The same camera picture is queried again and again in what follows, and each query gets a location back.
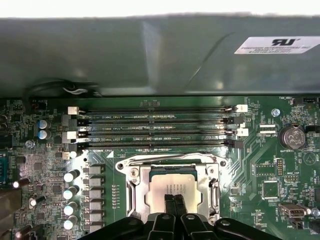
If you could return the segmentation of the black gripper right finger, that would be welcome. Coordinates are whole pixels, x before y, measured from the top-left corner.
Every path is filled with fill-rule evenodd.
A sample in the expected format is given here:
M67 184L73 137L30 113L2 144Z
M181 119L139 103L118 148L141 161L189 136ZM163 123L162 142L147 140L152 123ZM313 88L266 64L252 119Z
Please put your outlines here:
M200 216L188 213L184 197L174 196L176 216L188 240L271 240L273 236L232 218L221 218L213 225Z

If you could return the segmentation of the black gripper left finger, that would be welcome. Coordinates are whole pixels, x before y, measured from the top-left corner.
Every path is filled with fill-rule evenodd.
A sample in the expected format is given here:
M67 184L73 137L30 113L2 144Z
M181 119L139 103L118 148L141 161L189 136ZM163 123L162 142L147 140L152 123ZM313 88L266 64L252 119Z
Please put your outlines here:
M153 213L147 222L129 216L91 232L82 240L173 240L181 206L179 194L164 196L164 212Z

